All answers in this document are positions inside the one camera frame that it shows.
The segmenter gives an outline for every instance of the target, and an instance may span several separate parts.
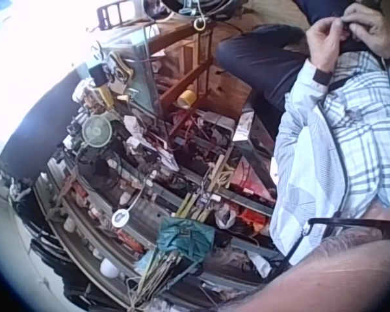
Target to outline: white cable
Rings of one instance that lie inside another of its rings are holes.
[[[205,28],[207,28],[207,20],[205,19],[205,15],[203,15],[203,12],[201,10],[201,0],[198,0],[198,11],[200,11],[201,17],[195,19],[194,28],[197,31],[201,32],[201,31],[204,31]],[[199,22],[202,22],[202,27],[198,27]]]

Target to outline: plaid shirt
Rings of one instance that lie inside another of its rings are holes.
[[[374,199],[390,205],[390,84],[368,52],[339,57],[328,92],[306,61],[286,99],[276,139],[278,200],[270,223],[285,255],[312,217],[359,218]],[[325,226],[315,226],[291,259],[296,264],[318,246]]]

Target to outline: man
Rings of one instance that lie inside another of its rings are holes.
[[[312,25],[310,58],[283,49],[304,33],[282,25],[226,40],[216,56],[285,111],[270,224],[285,255],[310,218],[361,218],[370,208],[390,207],[390,26],[381,13],[349,0],[295,2]],[[315,226],[291,264],[317,247],[325,230]]]
[[[382,214],[390,220],[390,209]],[[390,312],[390,239],[369,227],[344,230],[268,285],[209,311]]]

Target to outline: teal bag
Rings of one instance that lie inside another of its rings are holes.
[[[202,262],[213,249],[215,229],[195,220],[165,217],[157,237],[162,252],[178,251],[182,256]]]

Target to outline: yellow tape roll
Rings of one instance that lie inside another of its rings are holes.
[[[189,109],[196,101],[196,94],[191,90],[184,91],[177,99],[177,106],[182,109]]]

